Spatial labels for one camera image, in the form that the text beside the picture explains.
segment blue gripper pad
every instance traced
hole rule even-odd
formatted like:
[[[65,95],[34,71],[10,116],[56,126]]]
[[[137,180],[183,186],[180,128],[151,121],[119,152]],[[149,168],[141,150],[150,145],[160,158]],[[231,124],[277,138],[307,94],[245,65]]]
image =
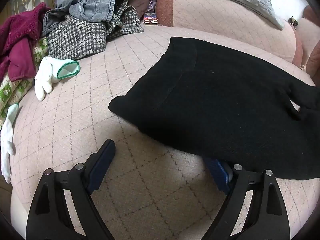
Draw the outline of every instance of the blue gripper pad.
[[[106,140],[96,154],[99,154],[99,158],[91,169],[89,174],[89,184],[87,191],[92,194],[93,191],[100,187],[100,184],[107,173],[107,170],[112,162],[116,153],[116,145],[112,140]]]
[[[232,179],[232,170],[226,163],[222,163],[217,159],[203,157],[204,163],[207,165],[214,182],[217,184],[218,190],[223,191],[226,195],[229,193],[229,182]]]

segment white cotton glove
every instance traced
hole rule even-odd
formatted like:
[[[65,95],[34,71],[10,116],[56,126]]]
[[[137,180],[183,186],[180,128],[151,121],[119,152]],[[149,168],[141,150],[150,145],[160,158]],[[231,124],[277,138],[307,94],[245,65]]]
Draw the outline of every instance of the white cotton glove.
[[[7,118],[4,121],[1,129],[0,147],[1,147],[1,173],[5,181],[9,184],[10,179],[10,156],[14,155],[13,152],[13,127],[12,124],[17,116],[19,104],[14,104],[9,107]]]
[[[77,61],[44,57],[35,76],[36,97],[42,101],[44,99],[44,92],[52,92],[53,83],[58,83],[63,78],[75,76],[79,71],[80,67]]]
[[[40,63],[39,70],[35,76],[36,97],[42,101],[44,92],[52,92],[52,65],[48,57],[44,57]]]

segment black and white houndstooth fabric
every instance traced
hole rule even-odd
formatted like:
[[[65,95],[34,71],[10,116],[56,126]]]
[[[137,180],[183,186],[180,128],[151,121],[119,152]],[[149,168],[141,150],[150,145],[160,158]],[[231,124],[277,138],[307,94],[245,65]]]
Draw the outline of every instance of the black and white houndstooth fabric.
[[[66,15],[48,35],[49,56],[57,59],[80,59],[106,48],[107,30],[103,23],[81,21]]]
[[[66,15],[65,21],[48,35],[49,56],[77,60],[104,51],[107,38],[143,32],[137,11],[127,3],[116,0],[110,22],[89,23]]]

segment green and white fabric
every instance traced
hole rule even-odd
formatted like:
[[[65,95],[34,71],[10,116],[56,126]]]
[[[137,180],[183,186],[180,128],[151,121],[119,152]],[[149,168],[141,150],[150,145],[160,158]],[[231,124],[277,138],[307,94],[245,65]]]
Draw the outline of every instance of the green and white fabric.
[[[41,38],[32,50],[33,63],[36,69],[47,52],[47,39]],[[0,128],[2,128],[7,117],[8,108],[20,102],[32,86],[33,78],[11,82],[8,73],[4,76],[0,85]]]

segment black cloth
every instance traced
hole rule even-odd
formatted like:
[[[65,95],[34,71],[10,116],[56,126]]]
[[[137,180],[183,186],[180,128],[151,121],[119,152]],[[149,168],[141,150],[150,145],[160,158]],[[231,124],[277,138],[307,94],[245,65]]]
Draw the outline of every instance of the black cloth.
[[[237,50],[172,37],[109,109],[179,150],[284,179],[320,177],[320,89]]]

